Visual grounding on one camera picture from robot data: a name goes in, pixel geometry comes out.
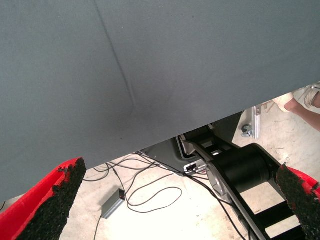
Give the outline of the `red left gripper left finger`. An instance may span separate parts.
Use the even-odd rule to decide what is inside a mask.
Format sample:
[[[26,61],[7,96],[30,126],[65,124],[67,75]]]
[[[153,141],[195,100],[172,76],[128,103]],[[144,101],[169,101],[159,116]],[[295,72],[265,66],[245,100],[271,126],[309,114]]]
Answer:
[[[81,157],[68,160],[0,215],[2,240],[58,240],[83,182]]]

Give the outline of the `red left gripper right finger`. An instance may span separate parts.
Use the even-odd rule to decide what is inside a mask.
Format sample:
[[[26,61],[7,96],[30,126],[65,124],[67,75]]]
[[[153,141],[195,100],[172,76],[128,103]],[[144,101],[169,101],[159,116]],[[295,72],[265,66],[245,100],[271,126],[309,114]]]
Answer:
[[[283,164],[277,171],[276,183],[289,208],[299,220],[305,238],[320,238],[320,182],[306,173]]]

